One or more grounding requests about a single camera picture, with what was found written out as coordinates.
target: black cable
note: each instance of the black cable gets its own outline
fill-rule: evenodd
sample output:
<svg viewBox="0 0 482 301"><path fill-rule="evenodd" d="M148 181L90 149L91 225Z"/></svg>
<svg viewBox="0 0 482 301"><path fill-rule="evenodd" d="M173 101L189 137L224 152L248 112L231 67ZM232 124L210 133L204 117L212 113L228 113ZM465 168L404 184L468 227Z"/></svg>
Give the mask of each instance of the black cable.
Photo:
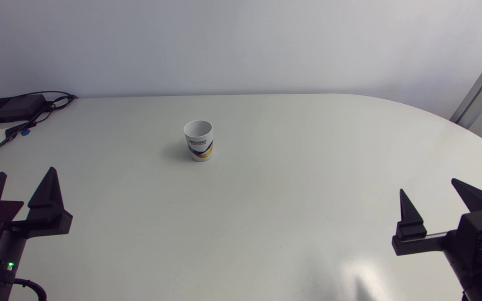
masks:
<svg viewBox="0 0 482 301"><path fill-rule="evenodd" d="M9 143L10 141L12 141L13 139L15 139L16 135L18 135L18 133L20 133L21 131L24 131L27 128L30 128L31 126L36 125L36 123L38 123L38 122L36 122L36 119L38 119L38 117L41 114L49 112L49 114L44 119L40 120L39 122L45 121L46 119L49 118L51 113L53 113L55 110L64 109L74 99L78 98L75 95L72 95L72 94L67 93L67 92L62 92L62 91L39 91L39 92L32 92L32 93L18 95L16 97L24 97L24 96L27 96L27 95L41 94L41 93L62 93L62 94L65 94L65 96L59 97L59 98L55 99L54 101L48 101L47 105L44 106L42 109L40 109L40 111L38 111L38 113L33 118L31 118L28 122L24 123L19 129L15 130L15 132L7 135L6 139L4 139L4 141L0 142L0 147L2 147L3 145L5 145L5 144ZM67 99L67 102L65 104L59 105L58 107L55 105L56 102L62 101L64 99Z"/></svg>
<svg viewBox="0 0 482 301"><path fill-rule="evenodd" d="M47 115L46 117L42 118L41 120L38 120L36 123L39 124L40 122L45 121L46 119L49 118L49 116L50 116L53 112L55 112L55 105L52 105L52 106L51 106L51 110L49 111L49 113L48 113L48 115Z"/></svg>
<svg viewBox="0 0 482 301"><path fill-rule="evenodd" d="M70 93L67 93L67 92L63 92L63 91L38 91L38 92L31 92L31 93L25 93L25 94L21 94L21 95L17 95L15 97L11 97L11 98L17 98L17 97L26 97L27 95L34 95L34 94L43 94L43 93L61 93L61 94L65 94L67 96L73 96L72 94Z"/></svg>
<svg viewBox="0 0 482 301"><path fill-rule="evenodd" d="M39 286L37 283L32 282L31 280L16 278L14 279L14 284L19 284L22 287L27 286L28 288L34 290L38 296L38 301L46 301L48 299L46 291L42 288L42 286Z"/></svg>

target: colorful stripe on cup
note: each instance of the colorful stripe on cup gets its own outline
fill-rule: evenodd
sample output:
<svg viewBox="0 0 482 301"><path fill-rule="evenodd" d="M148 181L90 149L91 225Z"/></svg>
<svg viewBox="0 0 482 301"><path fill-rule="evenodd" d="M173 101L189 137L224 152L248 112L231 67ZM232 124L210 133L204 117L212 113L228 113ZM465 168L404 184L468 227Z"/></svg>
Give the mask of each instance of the colorful stripe on cup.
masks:
<svg viewBox="0 0 482 301"><path fill-rule="evenodd" d="M195 154L195 156L197 156L199 158L207 158L209 155L211 155L211 152L213 151L213 141L211 141L208 148L203 152L197 152L196 150L192 149L191 147L189 147L189 150L191 151L191 153Z"/></svg>

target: black box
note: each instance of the black box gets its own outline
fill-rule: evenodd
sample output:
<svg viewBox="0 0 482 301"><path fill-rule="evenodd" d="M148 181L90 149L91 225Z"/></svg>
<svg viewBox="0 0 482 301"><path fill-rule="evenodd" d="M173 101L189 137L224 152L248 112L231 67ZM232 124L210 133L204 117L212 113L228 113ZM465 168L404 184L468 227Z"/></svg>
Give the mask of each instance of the black box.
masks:
<svg viewBox="0 0 482 301"><path fill-rule="evenodd" d="M42 94L0 98L0 123L31 120L46 104Z"/></svg>

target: cup rim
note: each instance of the cup rim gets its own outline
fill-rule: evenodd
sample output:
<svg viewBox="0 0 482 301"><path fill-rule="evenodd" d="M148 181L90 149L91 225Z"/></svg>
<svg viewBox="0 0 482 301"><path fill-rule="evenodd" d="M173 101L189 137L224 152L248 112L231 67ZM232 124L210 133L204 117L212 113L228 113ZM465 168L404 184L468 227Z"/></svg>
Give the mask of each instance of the cup rim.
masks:
<svg viewBox="0 0 482 301"><path fill-rule="evenodd" d="M200 135L200 136L193 136L193 135L188 135L186 132L185 132L185 128L187 128L187 126L193 122L206 122L208 123L211 128L209 129L209 131L207 133L205 133L204 135ZM208 120L193 120L193 121L190 121L190 122L187 122L187 124L183 127L183 133L188 136L188 137L193 137L193 138L200 138L200 137L204 137L205 135L208 135L209 133L211 133L213 131L213 125L211 124L211 122L209 122Z"/></svg>

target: white wall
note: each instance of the white wall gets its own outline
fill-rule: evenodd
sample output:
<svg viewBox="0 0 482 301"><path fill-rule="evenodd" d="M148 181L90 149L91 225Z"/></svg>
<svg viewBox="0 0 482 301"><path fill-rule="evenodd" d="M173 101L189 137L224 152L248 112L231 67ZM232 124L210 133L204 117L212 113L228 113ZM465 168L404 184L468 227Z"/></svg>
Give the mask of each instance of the white wall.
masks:
<svg viewBox="0 0 482 301"><path fill-rule="evenodd" d="M449 118L482 0L0 0L0 97L343 92Z"/></svg>

